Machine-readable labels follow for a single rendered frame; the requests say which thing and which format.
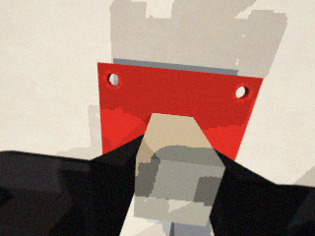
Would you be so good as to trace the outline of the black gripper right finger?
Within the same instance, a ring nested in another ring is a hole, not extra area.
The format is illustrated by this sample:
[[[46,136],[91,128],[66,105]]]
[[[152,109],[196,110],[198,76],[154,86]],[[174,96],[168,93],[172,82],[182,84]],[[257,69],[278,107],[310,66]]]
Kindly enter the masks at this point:
[[[210,214],[215,236],[295,236],[315,220],[315,187],[275,184],[215,152],[225,166]]]

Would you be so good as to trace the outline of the red board with square handle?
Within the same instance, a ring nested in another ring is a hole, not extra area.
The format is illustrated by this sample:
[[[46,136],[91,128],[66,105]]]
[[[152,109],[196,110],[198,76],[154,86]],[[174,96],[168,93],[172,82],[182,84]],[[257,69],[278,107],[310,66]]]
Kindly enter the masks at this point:
[[[134,217],[206,226],[225,171],[215,149],[235,161],[263,78],[100,62],[97,76],[102,154],[145,134]]]

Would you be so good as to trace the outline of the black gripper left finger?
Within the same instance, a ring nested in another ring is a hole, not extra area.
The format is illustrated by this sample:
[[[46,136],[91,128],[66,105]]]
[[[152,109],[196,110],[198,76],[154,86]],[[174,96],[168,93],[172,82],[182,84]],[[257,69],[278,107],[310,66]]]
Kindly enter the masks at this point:
[[[77,205],[87,236],[119,236],[135,193],[136,156],[144,135],[91,160],[0,151],[0,199]]]

